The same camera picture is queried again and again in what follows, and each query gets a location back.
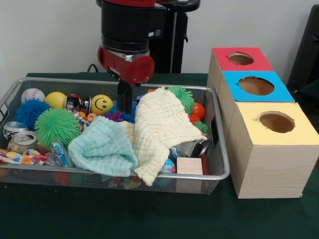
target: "black cable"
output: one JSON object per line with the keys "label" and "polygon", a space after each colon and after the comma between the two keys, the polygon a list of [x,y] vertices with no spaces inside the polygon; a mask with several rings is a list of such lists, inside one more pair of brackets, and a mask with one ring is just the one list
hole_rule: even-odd
{"label": "black cable", "polygon": [[99,72],[95,64],[91,64],[86,72],[89,73],[92,67],[94,68],[95,72]]}

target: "spiky ball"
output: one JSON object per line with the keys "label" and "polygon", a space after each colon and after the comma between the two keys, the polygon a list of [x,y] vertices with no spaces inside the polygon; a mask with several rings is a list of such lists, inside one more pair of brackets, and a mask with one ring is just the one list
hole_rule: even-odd
{"label": "spiky ball", "polygon": [[208,132],[208,126],[207,124],[203,123],[202,121],[197,121],[195,123],[195,126],[200,129],[202,132],[207,133]]}
{"label": "spiky ball", "polygon": [[34,130],[34,124],[38,117],[49,108],[51,108],[49,104],[38,99],[27,100],[16,110],[14,118],[30,130]]}
{"label": "spiky ball", "polygon": [[192,124],[195,124],[197,121],[200,121],[199,120],[199,117],[196,116],[196,115],[190,115],[189,116],[189,121],[192,123]]}
{"label": "spiky ball", "polygon": [[168,90],[175,94],[184,106],[186,113],[190,115],[195,106],[193,93],[181,86],[170,87]]}
{"label": "spiky ball", "polygon": [[[132,102],[132,113],[131,114],[125,114],[122,112],[120,118],[124,121],[130,122],[130,123],[135,123],[135,111],[136,111],[136,103]],[[111,110],[109,111],[109,115],[114,114],[115,112],[119,112],[118,111],[118,103],[115,102],[114,106],[111,108]]]}
{"label": "spiky ball", "polygon": [[105,118],[112,120],[114,122],[123,122],[124,120],[122,117],[122,112],[115,111],[113,114],[107,113],[104,115]]}
{"label": "spiky ball", "polygon": [[49,148],[55,140],[60,140],[65,147],[80,135],[80,123],[74,115],[66,109],[48,109],[35,122],[38,141],[45,148]]}

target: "red lid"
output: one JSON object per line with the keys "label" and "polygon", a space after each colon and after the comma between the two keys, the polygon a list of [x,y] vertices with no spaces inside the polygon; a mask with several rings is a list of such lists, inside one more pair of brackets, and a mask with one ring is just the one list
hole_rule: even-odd
{"label": "red lid", "polygon": [[213,48],[222,71],[273,71],[259,48]]}

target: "mint green washcloth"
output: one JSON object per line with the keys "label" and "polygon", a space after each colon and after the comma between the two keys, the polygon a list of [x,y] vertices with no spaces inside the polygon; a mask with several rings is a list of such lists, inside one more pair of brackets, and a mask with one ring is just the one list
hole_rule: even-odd
{"label": "mint green washcloth", "polygon": [[128,177],[138,163],[123,127],[102,116],[73,139],[68,150],[77,167],[103,175]]}

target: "baseball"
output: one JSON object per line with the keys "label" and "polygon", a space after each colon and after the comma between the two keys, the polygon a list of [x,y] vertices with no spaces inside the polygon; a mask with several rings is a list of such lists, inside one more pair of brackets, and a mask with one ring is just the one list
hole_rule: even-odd
{"label": "baseball", "polygon": [[41,90],[36,88],[31,88],[31,89],[25,90],[22,93],[21,103],[25,103],[25,101],[33,100],[33,99],[44,101],[45,95]]}

